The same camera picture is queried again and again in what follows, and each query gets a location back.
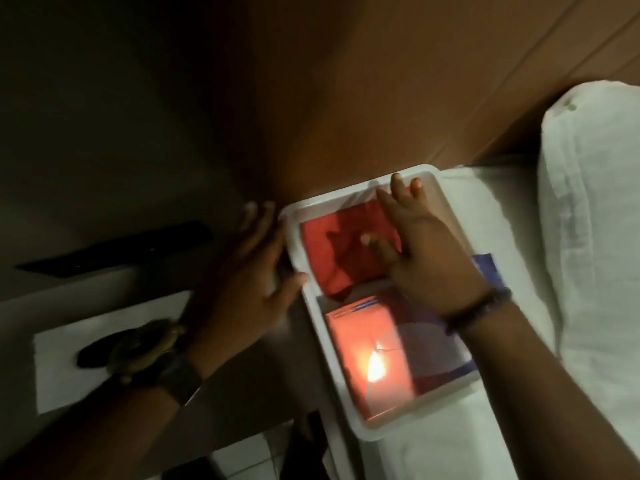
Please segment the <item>person's right hand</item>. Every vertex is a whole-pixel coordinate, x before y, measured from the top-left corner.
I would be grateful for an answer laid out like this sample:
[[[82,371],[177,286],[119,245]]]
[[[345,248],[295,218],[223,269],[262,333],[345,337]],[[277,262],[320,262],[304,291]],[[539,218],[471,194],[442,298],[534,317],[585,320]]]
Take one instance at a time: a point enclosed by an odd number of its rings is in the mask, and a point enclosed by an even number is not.
[[[460,242],[428,208],[421,180],[405,185],[394,173],[389,188],[377,187],[376,199],[401,239],[403,259],[388,275],[399,290],[444,321],[493,297],[494,289]]]

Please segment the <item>person's left hand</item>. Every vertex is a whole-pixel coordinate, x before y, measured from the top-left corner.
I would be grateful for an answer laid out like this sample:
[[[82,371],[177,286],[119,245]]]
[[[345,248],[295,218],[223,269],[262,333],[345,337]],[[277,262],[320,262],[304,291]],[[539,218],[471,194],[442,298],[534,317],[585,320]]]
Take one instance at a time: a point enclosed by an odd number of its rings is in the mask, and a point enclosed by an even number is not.
[[[270,295],[280,284],[275,282],[276,268],[285,245],[286,222],[277,217],[276,203],[247,203],[239,229],[205,273],[181,317],[186,327],[183,354],[201,379],[208,379],[283,320],[271,319]]]

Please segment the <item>person's left forearm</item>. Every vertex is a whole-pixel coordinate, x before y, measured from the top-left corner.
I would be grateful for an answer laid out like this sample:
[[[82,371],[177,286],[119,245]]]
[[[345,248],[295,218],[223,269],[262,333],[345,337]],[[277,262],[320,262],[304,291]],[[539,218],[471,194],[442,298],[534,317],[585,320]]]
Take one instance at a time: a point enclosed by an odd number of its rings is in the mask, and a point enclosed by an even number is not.
[[[181,407],[108,379],[0,463],[0,480],[128,480]]]

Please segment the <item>person's right forearm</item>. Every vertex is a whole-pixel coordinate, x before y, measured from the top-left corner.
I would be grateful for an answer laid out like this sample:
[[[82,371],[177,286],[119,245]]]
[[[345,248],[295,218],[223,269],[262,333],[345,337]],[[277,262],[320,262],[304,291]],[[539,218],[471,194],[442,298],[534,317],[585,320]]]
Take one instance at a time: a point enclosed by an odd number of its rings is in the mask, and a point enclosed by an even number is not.
[[[640,480],[640,460],[514,302],[459,330],[518,480]]]

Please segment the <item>red folded cloth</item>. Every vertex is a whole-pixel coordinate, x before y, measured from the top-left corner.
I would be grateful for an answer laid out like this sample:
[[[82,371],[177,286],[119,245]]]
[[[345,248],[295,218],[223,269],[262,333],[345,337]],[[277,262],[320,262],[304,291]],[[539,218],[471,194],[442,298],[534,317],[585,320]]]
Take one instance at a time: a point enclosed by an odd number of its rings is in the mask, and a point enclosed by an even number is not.
[[[360,240],[363,234],[382,237],[401,250],[400,237],[378,200],[301,224],[310,270],[328,298],[344,301],[355,287],[384,278],[383,267]]]

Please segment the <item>white plastic tray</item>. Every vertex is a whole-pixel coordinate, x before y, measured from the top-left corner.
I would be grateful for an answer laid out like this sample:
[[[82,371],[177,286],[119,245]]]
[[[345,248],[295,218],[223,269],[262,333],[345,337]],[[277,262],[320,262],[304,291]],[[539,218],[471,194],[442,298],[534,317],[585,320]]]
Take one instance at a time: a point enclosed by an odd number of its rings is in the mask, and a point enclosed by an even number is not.
[[[315,332],[333,389],[337,393],[348,427],[358,439],[364,442],[378,441],[401,426],[427,414],[429,411],[441,408],[444,404],[454,403],[460,398],[471,394],[478,389],[476,382],[479,380],[478,372],[476,372],[473,376],[458,379],[425,395],[415,396],[410,402],[368,422],[362,419],[349,394],[326,322],[326,315],[343,306],[376,295],[388,287],[393,287],[393,284],[388,279],[379,279],[355,287],[344,301],[335,301],[328,298],[320,290],[310,270],[307,252],[301,238],[301,224],[332,214],[340,209],[374,200],[375,188],[388,185],[389,179],[390,176],[386,175],[343,187],[336,191],[292,203],[282,211],[282,215],[287,220],[287,251],[293,269],[307,273],[309,276],[308,282],[302,291],[302,300],[309,322]]]

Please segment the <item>glossy red packet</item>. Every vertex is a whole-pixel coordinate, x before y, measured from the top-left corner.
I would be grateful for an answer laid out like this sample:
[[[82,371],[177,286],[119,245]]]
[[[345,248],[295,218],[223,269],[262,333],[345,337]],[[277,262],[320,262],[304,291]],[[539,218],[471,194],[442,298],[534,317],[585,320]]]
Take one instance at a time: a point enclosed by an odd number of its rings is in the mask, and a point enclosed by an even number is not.
[[[349,394],[366,422],[416,396],[401,332],[408,305],[393,289],[326,315]]]

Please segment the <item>bedside table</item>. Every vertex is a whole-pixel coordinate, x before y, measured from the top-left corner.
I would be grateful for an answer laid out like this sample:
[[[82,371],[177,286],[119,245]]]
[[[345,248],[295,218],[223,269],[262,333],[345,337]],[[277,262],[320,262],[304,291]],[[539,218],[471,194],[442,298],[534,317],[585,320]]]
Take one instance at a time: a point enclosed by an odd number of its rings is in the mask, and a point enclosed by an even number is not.
[[[121,269],[0,298],[0,465],[66,411],[37,411],[36,334],[191,289],[201,275],[201,266]],[[159,474],[317,410],[322,379],[310,339],[306,321],[294,318],[229,361],[129,478]]]

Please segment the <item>purple plastic packet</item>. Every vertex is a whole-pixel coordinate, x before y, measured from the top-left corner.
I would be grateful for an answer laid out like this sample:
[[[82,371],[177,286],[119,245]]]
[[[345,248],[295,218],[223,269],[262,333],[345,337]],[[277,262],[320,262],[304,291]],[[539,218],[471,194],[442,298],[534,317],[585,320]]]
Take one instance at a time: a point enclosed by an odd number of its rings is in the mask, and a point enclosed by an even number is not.
[[[379,295],[390,315],[390,329],[376,339],[387,378],[396,379],[399,366],[403,387],[418,397],[461,378],[473,376],[477,366],[459,336],[448,335],[442,320],[409,300],[396,287]]]

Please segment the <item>long black flat object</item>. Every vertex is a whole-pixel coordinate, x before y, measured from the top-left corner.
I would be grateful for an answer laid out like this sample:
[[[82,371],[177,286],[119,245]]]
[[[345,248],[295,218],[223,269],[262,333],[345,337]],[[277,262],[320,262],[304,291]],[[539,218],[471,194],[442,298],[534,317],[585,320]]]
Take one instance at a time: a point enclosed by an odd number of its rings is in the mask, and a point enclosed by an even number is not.
[[[213,239],[211,230],[193,220],[100,242],[51,258],[18,264],[16,269],[57,279],[119,266],[137,266],[203,246]]]

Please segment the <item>white bed sheet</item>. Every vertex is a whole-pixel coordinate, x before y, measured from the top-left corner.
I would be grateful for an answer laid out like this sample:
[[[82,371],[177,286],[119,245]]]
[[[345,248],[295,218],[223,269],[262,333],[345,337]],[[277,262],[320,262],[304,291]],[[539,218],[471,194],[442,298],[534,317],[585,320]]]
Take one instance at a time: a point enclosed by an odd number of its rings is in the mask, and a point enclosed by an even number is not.
[[[540,338],[640,454],[640,315],[616,331],[606,355],[578,343],[561,352],[565,328],[548,275],[540,230],[536,171],[459,168],[421,179],[427,199],[473,250],[490,253],[505,284]],[[516,473],[481,382],[466,397],[412,416],[376,442],[361,442],[367,480],[516,480]]]

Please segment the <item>small black remote control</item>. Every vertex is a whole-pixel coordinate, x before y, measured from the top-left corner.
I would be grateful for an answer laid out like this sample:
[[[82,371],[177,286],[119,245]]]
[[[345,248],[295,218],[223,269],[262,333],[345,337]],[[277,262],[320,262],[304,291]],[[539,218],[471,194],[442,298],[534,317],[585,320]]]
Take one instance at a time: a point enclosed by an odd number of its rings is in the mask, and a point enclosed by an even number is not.
[[[114,348],[131,332],[133,332],[133,329],[112,333],[85,346],[76,354],[76,367],[78,369],[107,367],[109,357]]]

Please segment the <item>white pillow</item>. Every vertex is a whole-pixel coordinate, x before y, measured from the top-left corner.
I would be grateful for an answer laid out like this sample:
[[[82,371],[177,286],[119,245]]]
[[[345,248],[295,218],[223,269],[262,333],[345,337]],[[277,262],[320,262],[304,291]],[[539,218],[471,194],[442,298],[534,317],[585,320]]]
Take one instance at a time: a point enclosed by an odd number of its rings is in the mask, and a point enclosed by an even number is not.
[[[583,83],[546,111],[538,202],[561,361],[640,456],[640,86]]]

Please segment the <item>white paper sheet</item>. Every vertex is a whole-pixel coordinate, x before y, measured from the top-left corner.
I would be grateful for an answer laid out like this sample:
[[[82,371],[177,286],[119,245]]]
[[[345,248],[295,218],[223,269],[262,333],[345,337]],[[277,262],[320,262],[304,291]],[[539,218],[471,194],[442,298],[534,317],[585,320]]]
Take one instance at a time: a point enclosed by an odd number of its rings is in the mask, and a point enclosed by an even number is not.
[[[80,350],[108,335],[154,319],[178,319],[191,294],[187,290],[174,293],[36,334],[33,345],[38,414],[72,405],[107,380],[105,367],[77,366]]]

